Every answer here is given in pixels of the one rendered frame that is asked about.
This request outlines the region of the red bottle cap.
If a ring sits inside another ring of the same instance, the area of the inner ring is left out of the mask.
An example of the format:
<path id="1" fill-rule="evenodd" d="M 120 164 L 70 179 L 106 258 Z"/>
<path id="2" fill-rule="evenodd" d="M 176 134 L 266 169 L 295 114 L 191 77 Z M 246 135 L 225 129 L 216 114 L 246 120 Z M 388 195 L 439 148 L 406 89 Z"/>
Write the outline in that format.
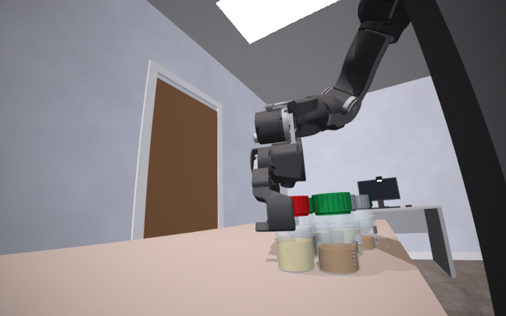
<path id="1" fill-rule="evenodd" d="M 290 196 L 294 203 L 295 231 L 275 232 L 277 270 L 287 275 L 306 275 L 316 271 L 308 196 Z"/>

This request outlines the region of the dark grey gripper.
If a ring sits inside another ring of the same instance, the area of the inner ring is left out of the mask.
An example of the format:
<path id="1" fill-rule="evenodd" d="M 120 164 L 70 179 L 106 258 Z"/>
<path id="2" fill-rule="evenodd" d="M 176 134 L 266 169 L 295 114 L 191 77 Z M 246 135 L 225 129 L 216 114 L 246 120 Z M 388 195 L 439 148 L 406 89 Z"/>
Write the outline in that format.
<path id="1" fill-rule="evenodd" d="M 306 175 L 304 166 L 302 171 L 302 140 L 295 138 L 292 113 L 288 122 L 291 144 L 254 148 L 250 153 L 252 193 L 267 205 L 267 222 L 256 223 L 256 232 L 296 230 L 293 200 L 280 193 L 279 183 L 293 188 L 296 182 L 306 181 Z"/>

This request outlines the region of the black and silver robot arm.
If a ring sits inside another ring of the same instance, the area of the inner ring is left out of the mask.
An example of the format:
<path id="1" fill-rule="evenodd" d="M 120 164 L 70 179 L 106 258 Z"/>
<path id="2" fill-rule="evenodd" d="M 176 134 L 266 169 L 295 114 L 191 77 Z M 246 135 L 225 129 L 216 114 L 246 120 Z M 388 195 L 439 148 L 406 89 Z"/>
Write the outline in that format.
<path id="1" fill-rule="evenodd" d="M 255 114 L 254 143 L 291 144 L 288 113 L 293 113 L 296 138 L 338 130 L 356 117 L 388 45 L 397 43 L 411 22 L 403 0 L 361 0 L 358 18 L 361 25 L 333 88 L 266 105 Z"/>

